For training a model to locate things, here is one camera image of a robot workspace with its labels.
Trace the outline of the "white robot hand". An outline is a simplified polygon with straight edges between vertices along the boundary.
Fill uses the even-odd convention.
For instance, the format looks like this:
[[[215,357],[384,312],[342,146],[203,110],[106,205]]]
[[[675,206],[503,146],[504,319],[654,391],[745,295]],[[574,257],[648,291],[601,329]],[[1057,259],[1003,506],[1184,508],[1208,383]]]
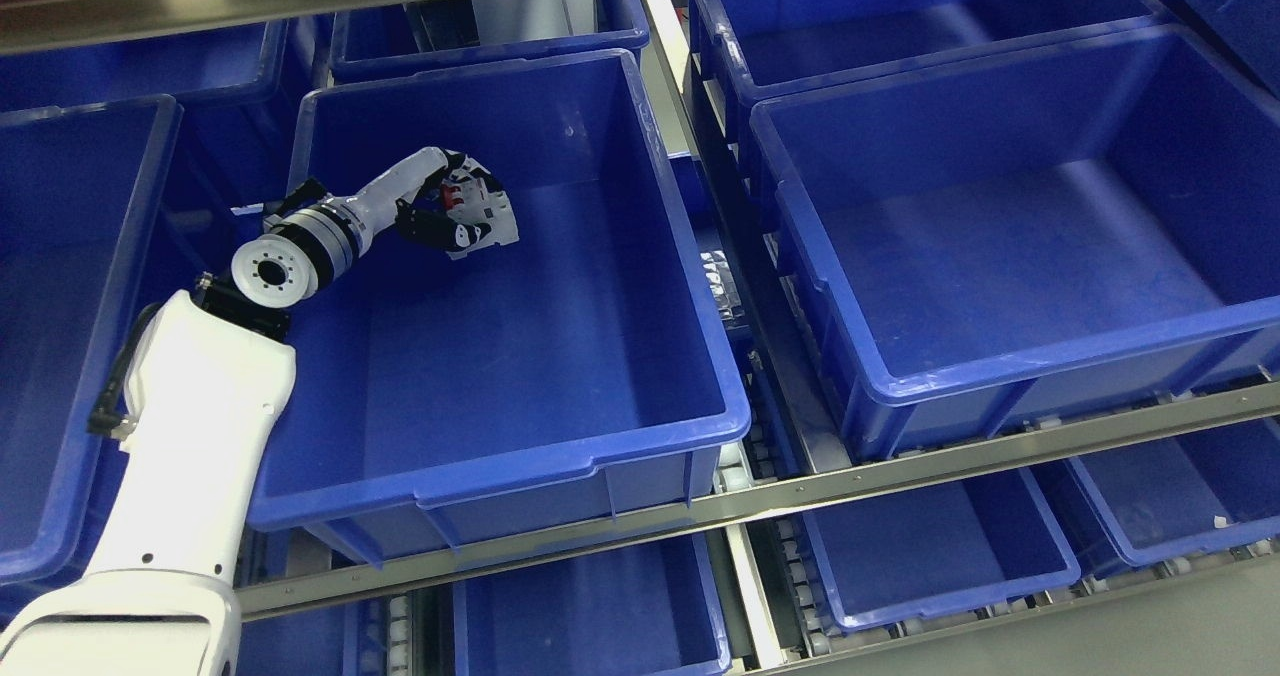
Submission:
[[[451,166],[445,175],[445,213],[449,216],[419,207],[402,207],[398,213],[398,201],[412,205],[429,175],[445,173],[447,166]],[[366,255],[374,239],[396,221],[397,233],[407,242],[438,248],[460,259],[480,248],[493,233],[493,227],[489,221],[468,224],[453,219],[504,219],[513,215],[503,184],[486,166],[466,154],[434,146],[402,157],[353,196],[346,197],[346,207],[353,219],[358,255]]]

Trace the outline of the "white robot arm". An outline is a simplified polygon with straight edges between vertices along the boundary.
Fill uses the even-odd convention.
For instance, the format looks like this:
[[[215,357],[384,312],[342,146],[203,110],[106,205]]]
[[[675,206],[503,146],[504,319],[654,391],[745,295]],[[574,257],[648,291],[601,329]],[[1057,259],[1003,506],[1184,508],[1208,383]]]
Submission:
[[[128,462],[83,575],[3,631],[5,675],[233,675],[233,586],[250,497],[289,402],[291,307],[349,271],[384,230],[453,260],[509,246],[504,184],[424,147],[349,196],[315,178],[262,210],[230,260],[140,312],[88,417]]]

